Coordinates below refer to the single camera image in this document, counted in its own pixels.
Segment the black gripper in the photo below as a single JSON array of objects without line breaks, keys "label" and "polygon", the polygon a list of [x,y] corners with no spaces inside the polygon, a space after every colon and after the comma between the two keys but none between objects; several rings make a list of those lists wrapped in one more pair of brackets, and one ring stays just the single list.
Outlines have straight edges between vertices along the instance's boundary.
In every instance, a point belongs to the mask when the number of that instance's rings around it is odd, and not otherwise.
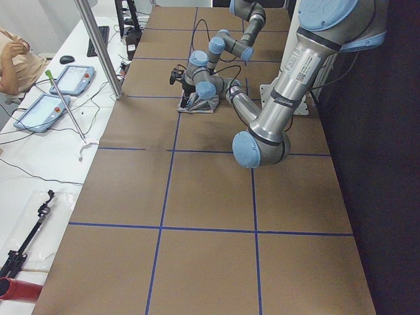
[{"label": "black gripper", "polygon": [[193,83],[187,82],[186,67],[183,65],[176,65],[171,70],[171,75],[169,78],[169,84],[174,85],[175,82],[179,82],[182,85],[182,97],[180,102],[180,107],[185,108],[188,105],[190,94],[196,91],[195,85]]}]

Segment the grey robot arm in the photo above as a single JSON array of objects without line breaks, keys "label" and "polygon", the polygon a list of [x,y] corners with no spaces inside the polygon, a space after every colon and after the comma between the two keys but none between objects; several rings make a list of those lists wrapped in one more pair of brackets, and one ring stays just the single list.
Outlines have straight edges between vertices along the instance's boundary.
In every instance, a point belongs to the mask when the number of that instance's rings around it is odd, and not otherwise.
[{"label": "grey robot arm", "polygon": [[182,84],[180,107],[193,110],[204,102],[224,97],[247,126],[232,142],[236,161],[246,168],[278,163],[290,150],[285,126],[326,59],[335,53],[382,45],[388,7],[387,1],[302,1],[298,8],[297,44],[267,99],[257,106],[242,91],[239,81],[222,78],[215,71],[223,52],[249,60],[266,22],[259,3],[232,1],[230,12],[249,25],[240,40],[227,30],[219,31],[210,40],[207,51],[191,53],[185,70],[171,72],[170,82]]},{"label": "grey robot arm", "polygon": [[250,61],[259,32],[266,24],[266,13],[263,6],[256,1],[231,1],[229,11],[247,22],[241,37],[234,37],[226,29],[219,30],[209,40],[207,57],[210,72],[214,72],[223,52],[228,52],[242,61]]}]

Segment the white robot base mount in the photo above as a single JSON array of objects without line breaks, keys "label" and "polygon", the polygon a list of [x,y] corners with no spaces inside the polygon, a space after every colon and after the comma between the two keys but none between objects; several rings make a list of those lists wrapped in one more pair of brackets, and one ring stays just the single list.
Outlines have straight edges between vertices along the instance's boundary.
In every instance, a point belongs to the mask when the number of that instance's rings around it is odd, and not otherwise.
[{"label": "white robot base mount", "polygon": [[259,91],[262,108],[273,103],[294,110],[294,115],[307,116],[309,114],[308,106],[304,100],[288,99],[277,91],[274,85],[260,85]]}]

